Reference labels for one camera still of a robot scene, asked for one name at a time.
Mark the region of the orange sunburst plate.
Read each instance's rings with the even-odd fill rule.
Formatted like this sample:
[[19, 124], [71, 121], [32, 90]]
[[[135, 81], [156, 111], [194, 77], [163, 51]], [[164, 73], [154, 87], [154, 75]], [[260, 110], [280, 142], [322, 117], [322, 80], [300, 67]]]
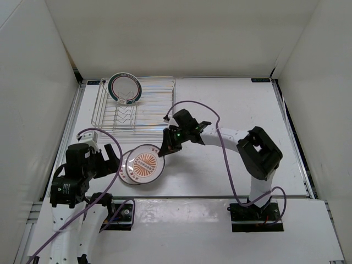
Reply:
[[125, 163], [128, 177], [137, 184], [149, 184], [157, 180], [165, 167], [160, 149], [152, 144], [143, 144], [133, 149]]
[[125, 152], [123, 154], [123, 158], [122, 158], [122, 166], [121, 169], [119, 171], [119, 178], [120, 180], [124, 183], [124, 184], [128, 184], [128, 185], [133, 185], [133, 186], [137, 186], [139, 185], [139, 183], [136, 183], [134, 181], [132, 181], [130, 179], [130, 177], [127, 174], [127, 170], [126, 170], [126, 162], [127, 162], [127, 158], [129, 156], [129, 154], [133, 151], [133, 149]]

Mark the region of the wire dish rack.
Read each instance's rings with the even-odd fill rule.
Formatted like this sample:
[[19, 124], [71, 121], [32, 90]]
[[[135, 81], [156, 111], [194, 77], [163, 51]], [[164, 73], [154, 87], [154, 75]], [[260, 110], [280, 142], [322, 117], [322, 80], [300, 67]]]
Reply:
[[123, 105], [109, 94], [108, 79], [101, 79], [91, 124], [110, 133], [161, 132], [166, 126], [163, 117], [175, 102], [175, 78], [141, 77], [139, 82], [139, 100]]

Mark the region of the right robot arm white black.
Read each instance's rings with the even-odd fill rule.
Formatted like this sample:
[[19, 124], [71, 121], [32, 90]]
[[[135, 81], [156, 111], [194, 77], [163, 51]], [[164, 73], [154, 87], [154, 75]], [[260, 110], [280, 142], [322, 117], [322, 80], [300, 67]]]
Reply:
[[163, 119], [168, 127], [163, 129], [163, 141], [158, 153], [160, 157], [180, 151], [182, 143], [187, 141], [218, 146], [223, 150], [225, 167], [229, 170], [226, 150], [238, 153], [251, 175], [250, 195], [247, 203], [240, 205], [247, 207], [247, 214], [255, 220], [267, 213], [272, 197], [272, 179], [283, 154], [261, 127], [246, 131], [219, 128], [208, 121], [199, 123], [185, 109]]

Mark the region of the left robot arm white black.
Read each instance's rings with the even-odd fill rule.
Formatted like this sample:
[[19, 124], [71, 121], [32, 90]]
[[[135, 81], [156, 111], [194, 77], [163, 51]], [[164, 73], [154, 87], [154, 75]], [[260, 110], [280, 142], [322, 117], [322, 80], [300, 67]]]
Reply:
[[54, 173], [50, 204], [56, 237], [50, 243], [50, 263], [88, 263], [103, 221], [116, 212], [112, 194], [86, 197], [92, 179], [118, 171], [120, 160], [112, 146], [104, 148], [108, 159], [87, 143], [70, 145], [65, 153], [68, 162]]

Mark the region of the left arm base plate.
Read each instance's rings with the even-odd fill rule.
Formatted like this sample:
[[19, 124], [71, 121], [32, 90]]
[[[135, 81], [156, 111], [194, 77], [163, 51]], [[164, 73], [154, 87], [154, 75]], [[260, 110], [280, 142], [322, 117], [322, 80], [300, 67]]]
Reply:
[[100, 231], [130, 231], [134, 225], [135, 205], [134, 199], [115, 200], [114, 211], [103, 221]]

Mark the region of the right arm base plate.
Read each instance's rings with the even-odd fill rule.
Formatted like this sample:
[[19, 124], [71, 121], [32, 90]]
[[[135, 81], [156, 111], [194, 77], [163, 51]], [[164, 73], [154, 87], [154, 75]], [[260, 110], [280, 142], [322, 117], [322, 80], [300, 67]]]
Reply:
[[283, 232], [284, 227], [277, 202], [270, 202], [259, 208], [256, 205], [248, 207], [238, 203], [230, 203], [227, 210], [230, 212], [230, 220], [233, 233], [264, 233]]

